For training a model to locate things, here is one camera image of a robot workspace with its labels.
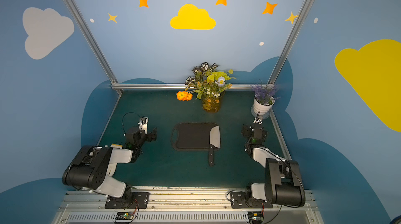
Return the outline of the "cleaver knife black handle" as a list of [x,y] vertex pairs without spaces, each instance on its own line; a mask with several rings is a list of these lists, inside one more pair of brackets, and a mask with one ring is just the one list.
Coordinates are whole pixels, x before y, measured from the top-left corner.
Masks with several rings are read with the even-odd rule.
[[214,150],[220,148],[220,128],[219,126],[213,127],[209,135],[209,151],[208,151],[208,164],[214,166]]

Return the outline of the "black plastic cutting board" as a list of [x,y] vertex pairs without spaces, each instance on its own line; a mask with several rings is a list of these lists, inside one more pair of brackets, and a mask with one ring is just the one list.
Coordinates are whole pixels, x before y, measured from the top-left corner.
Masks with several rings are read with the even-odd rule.
[[209,151],[209,135],[216,123],[179,123],[171,134],[172,147],[177,151]]

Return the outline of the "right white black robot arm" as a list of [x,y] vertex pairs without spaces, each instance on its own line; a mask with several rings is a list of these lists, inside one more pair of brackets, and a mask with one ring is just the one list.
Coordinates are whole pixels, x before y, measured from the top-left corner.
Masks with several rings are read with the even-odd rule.
[[261,201],[268,208],[274,204],[303,207],[306,194],[299,164],[280,157],[264,146],[267,131],[261,124],[244,125],[241,134],[246,138],[245,152],[265,169],[264,182],[252,183],[246,188],[246,200]]

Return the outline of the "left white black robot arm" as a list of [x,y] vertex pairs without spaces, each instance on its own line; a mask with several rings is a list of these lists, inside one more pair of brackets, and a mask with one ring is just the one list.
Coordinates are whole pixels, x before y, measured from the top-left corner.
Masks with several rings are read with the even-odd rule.
[[63,173],[64,185],[78,190],[86,188],[115,199],[128,196],[129,186],[113,178],[118,163],[134,163],[145,142],[157,139],[157,128],[151,132],[132,127],[125,134],[126,147],[83,146]]

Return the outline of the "left controller board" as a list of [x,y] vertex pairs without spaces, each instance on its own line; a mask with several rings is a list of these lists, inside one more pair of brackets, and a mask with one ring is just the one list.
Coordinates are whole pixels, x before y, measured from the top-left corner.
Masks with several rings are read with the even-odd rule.
[[115,216],[116,223],[129,223],[134,219],[133,212],[117,212]]

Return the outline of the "controller board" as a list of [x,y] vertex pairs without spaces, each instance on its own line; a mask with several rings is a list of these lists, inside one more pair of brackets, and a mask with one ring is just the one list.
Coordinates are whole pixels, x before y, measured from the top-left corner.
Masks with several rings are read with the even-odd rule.
[[133,212],[117,212],[115,216],[116,223],[129,223],[134,219]]
[[262,224],[264,221],[264,215],[261,212],[249,211],[247,217],[248,224]]

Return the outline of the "right controller board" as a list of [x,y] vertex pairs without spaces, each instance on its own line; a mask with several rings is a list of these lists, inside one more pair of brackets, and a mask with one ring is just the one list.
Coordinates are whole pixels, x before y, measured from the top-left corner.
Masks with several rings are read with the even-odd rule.
[[264,221],[264,215],[261,212],[249,211],[247,217],[248,224],[262,224]]

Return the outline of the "lavender plant in white pot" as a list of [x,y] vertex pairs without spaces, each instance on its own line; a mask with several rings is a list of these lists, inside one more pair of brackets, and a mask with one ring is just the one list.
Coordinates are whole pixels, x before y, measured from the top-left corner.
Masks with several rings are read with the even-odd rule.
[[254,84],[251,86],[255,92],[251,113],[261,119],[269,117],[269,111],[275,103],[275,94],[278,88],[274,84]]

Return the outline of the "flower bouquet in glass vase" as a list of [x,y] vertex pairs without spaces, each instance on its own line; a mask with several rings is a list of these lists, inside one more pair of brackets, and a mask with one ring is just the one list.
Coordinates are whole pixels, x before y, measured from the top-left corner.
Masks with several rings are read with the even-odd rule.
[[216,63],[204,62],[200,66],[194,67],[192,69],[193,76],[189,76],[185,81],[185,90],[176,93],[177,100],[199,99],[205,111],[218,112],[225,91],[232,87],[229,81],[233,79],[233,70],[218,71],[218,66]]

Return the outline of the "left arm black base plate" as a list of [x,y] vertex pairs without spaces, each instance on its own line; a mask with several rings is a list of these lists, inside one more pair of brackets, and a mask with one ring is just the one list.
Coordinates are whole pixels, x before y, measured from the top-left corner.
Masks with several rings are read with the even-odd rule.
[[132,191],[131,188],[126,189],[121,198],[107,198],[105,209],[146,209],[149,201],[149,192]]

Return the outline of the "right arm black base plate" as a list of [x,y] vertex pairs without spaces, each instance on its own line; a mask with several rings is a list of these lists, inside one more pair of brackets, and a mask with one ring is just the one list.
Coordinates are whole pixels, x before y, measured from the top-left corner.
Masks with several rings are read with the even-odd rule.
[[232,190],[226,194],[226,199],[231,203],[231,208],[272,208],[265,200],[253,198],[245,191]]

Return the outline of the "aluminium front rail frame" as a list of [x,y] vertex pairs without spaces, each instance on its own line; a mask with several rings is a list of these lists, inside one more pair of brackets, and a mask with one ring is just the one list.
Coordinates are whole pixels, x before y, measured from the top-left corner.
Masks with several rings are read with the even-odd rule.
[[[68,191],[53,219],[54,224],[248,224],[249,211],[261,212],[267,224],[322,224],[312,191],[303,207],[231,208],[224,187],[135,186],[149,192],[146,209],[105,209],[107,197],[92,191]],[[133,212],[129,223],[116,223],[117,212]]]

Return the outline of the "right aluminium frame post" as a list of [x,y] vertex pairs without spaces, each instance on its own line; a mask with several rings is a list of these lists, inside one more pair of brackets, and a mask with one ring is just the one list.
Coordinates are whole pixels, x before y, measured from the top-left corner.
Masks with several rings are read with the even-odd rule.
[[304,0],[303,1],[303,4],[300,8],[298,17],[296,18],[296,21],[291,28],[290,34],[287,38],[284,48],[283,48],[275,66],[273,68],[273,71],[269,77],[268,84],[274,85],[276,83],[276,80],[279,77],[279,74],[284,67],[284,64],[293,48],[294,43],[297,40],[297,37],[302,29],[302,26],[303,26],[305,20],[308,17],[308,14],[309,14],[311,8],[313,7],[314,2],[315,2],[315,0]]

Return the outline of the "aluminium frame post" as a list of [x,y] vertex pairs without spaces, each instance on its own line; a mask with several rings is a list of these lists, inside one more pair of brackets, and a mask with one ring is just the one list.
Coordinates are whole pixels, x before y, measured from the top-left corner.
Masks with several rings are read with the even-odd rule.
[[95,37],[91,33],[88,24],[86,23],[84,17],[82,16],[77,4],[74,0],[63,0],[67,8],[69,9],[71,15],[75,19],[79,29],[81,30],[82,34],[84,35],[89,47],[93,51],[95,57],[97,58],[99,64],[101,65],[102,69],[104,70],[106,76],[109,78],[111,83],[118,83],[118,80],[113,73],[111,66],[107,62],[103,52],[101,51],[98,43],[96,42]]
[[290,34],[287,38],[284,48],[283,48],[275,66],[273,68],[273,71],[269,77],[268,84],[274,85],[276,83],[276,80],[279,77],[279,74],[284,67],[284,64],[293,48],[294,43],[297,40],[297,37],[302,29],[302,26],[303,26],[305,20],[308,17],[308,14],[309,14],[311,8],[313,7],[314,2],[315,2],[315,0],[304,0],[303,1],[303,4],[300,8],[298,17],[296,18],[296,21],[291,28]]

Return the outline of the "left aluminium frame post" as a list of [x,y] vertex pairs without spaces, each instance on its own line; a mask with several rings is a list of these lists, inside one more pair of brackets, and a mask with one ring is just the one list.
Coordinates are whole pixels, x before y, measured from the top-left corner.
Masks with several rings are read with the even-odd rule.
[[107,62],[103,52],[101,51],[98,43],[96,42],[95,37],[91,33],[88,24],[86,23],[84,17],[82,16],[77,4],[74,0],[63,0],[67,8],[69,9],[71,15],[75,19],[79,29],[81,30],[82,34],[84,35],[89,47],[93,51],[95,57],[97,58],[99,64],[101,65],[102,69],[104,70],[106,76],[109,78],[111,83],[118,83],[118,80],[113,73],[111,66]]

